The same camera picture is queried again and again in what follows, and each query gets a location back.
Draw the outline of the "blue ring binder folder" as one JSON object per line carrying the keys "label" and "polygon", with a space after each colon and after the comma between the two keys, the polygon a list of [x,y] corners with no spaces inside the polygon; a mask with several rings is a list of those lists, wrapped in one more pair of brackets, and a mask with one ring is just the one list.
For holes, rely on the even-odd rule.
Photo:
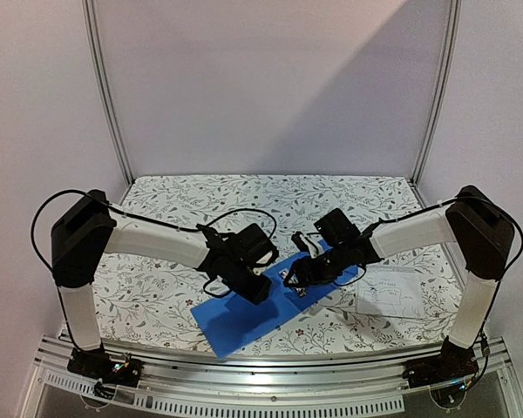
{"label": "blue ring binder folder", "polygon": [[271,288],[268,298],[258,305],[233,293],[222,299],[207,300],[191,309],[199,329],[218,358],[239,351],[293,320],[341,285],[350,283],[358,274],[358,267],[350,266],[336,281],[327,285],[303,288],[300,292],[285,287],[284,276],[295,261],[306,255],[306,252],[294,253],[265,272],[271,280]]}

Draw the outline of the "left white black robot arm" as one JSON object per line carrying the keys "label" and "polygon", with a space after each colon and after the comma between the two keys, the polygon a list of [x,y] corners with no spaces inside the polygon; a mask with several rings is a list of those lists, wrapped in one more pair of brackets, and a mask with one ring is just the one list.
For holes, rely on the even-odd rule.
{"label": "left white black robot arm", "polygon": [[260,271],[279,253],[271,238],[251,224],[220,233],[198,224],[181,227],[123,211],[104,192],[81,192],[79,200],[51,229],[51,274],[78,353],[79,365],[94,378],[112,371],[96,318],[92,283],[106,253],[174,262],[221,280],[253,305],[268,297],[271,281]]}

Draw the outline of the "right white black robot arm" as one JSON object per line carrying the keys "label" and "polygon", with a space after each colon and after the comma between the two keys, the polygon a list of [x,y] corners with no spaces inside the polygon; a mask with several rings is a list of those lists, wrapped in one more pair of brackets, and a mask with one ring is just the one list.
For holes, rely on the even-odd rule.
{"label": "right white black robot arm", "polygon": [[433,362],[433,372],[442,380],[465,368],[465,351],[483,332],[501,281],[523,252],[518,222],[474,185],[451,199],[397,219],[380,219],[363,230],[334,210],[316,222],[316,230],[328,249],[293,261],[284,286],[331,284],[351,266],[367,267],[429,246],[458,253],[465,287],[445,339],[447,349]]}

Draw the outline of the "floral patterned tablecloth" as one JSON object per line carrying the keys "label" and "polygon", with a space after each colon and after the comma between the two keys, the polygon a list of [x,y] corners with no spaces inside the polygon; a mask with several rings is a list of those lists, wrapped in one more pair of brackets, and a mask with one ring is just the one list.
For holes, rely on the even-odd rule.
{"label": "floral patterned tablecloth", "polygon": [[[291,235],[312,233],[334,208],[363,228],[415,212],[420,204],[401,177],[194,175],[141,177],[121,206],[187,227],[201,223],[237,232],[256,223],[287,258],[296,251]],[[443,249],[419,248],[374,266],[410,267],[420,274],[423,319],[357,313],[352,280],[233,354],[362,353],[442,342],[461,300]],[[214,354],[191,309],[228,296],[220,282],[208,283],[204,274],[174,262],[115,253],[101,259],[92,291],[102,341]]]}

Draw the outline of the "aluminium front rail frame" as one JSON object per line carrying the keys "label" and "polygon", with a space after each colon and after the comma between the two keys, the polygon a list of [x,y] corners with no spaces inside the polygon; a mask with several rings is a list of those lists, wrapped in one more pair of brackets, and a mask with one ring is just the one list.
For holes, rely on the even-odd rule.
{"label": "aluminium front rail frame", "polygon": [[455,401],[439,386],[411,388],[407,361],[438,345],[382,352],[233,355],[146,347],[109,340],[110,354],[143,362],[136,388],[110,400],[91,379],[67,369],[71,344],[44,337],[31,366],[22,417],[523,417],[523,395],[505,342],[494,339],[479,383]]}

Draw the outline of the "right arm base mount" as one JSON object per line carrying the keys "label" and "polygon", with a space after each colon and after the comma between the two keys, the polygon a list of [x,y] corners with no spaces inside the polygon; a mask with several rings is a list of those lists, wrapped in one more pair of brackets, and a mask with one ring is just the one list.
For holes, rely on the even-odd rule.
{"label": "right arm base mount", "polygon": [[406,361],[402,378],[409,388],[430,388],[433,402],[444,410],[460,408],[466,394],[482,379],[488,366],[490,346],[481,334],[480,351],[484,359],[479,366],[474,349],[461,348],[445,339],[439,354]]}

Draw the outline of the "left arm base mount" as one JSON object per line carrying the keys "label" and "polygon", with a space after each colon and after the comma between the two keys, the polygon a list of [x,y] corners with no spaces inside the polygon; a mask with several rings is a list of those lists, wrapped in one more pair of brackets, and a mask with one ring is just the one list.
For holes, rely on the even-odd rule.
{"label": "left arm base mount", "polygon": [[140,359],[130,354],[115,359],[103,346],[90,351],[73,348],[67,365],[69,372],[95,380],[93,395],[108,401],[114,398],[118,386],[136,388],[143,368]]}

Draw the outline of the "right aluminium vertical post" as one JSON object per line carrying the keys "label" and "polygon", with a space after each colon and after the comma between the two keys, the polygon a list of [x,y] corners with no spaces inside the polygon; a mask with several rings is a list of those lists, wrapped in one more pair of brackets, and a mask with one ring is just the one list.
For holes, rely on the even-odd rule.
{"label": "right aluminium vertical post", "polygon": [[445,99],[445,92],[448,85],[453,55],[457,42],[458,23],[462,2],[459,0],[451,0],[448,5],[449,8],[445,20],[445,30],[441,44],[431,107],[426,119],[423,140],[410,176],[410,183],[415,188],[417,188],[421,182],[431,151],[432,141],[438,126],[440,113]]}

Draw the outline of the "aluminium vertical post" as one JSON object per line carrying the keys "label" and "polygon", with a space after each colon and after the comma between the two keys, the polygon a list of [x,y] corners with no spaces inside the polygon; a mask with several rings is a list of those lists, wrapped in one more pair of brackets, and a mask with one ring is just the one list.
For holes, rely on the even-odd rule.
{"label": "aluminium vertical post", "polygon": [[107,129],[110,134],[114,153],[123,179],[128,185],[132,185],[135,181],[135,175],[132,170],[129,154],[119,124],[119,118],[113,101],[112,89],[105,65],[105,53],[103,52],[99,30],[97,2],[83,0],[82,7],[92,58],[92,68],[95,73],[98,94],[105,114]]}
{"label": "aluminium vertical post", "polygon": [[448,85],[453,55],[457,42],[458,23],[462,2],[459,0],[451,0],[448,5],[449,8],[445,20],[445,30],[441,44],[431,107],[426,119],[423,140],[410,176],[410,183],[415,188],[417,188],[421,182],[431,151],[432,141],[438,126],[440,113],[445,99],[445,92]]}

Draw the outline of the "left aluminium vertical post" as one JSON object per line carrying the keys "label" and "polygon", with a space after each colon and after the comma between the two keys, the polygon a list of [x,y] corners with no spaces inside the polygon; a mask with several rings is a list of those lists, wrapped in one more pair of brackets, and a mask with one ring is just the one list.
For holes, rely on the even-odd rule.
{"label": "left aluminium vertical post", "polygon": [[99,30],[97,2],[83,0],[82,7],[92,58],[92,68],[95,73],[98,94],[105,114],[107,129],[110,134],[114,153],[123,179],[128,185],[132,185],[135,181],[135,175],[132,170],[129,154],[119,124],[119,118],[113,101],[112,89],[105,65],[105,53],[103,52]]}

